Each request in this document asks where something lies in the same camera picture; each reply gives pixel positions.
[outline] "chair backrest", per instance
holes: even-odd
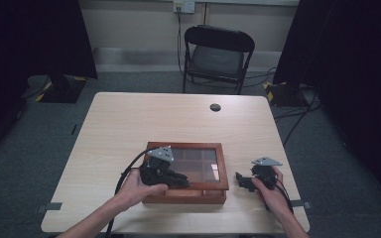
[[[197,25],[185,32],[185,42],[203,47],[216,48],[228,51],[252,53],[255,42],[244,32]]]

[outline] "white wall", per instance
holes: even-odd
[[[93,48],[117,48],[122,50],[118,53],[129,55],[148,52],[171,58],[161,59],[160,64],[177,62],[179,23],[172,1],[94,0],[80,1],[80,5]],[[206,5],[196,2],[194,14],[181,16],[182,34],[203,21],[246,32],[256,44],[251,68],[269,68],[278,62],[296,12],[297,6],[289,5],[209,3],[205,11]]]

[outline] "chair seat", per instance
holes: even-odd
[[[242,72],[244,54],[196,46],[189,64],[193,72],[223,76],[238,80]]]

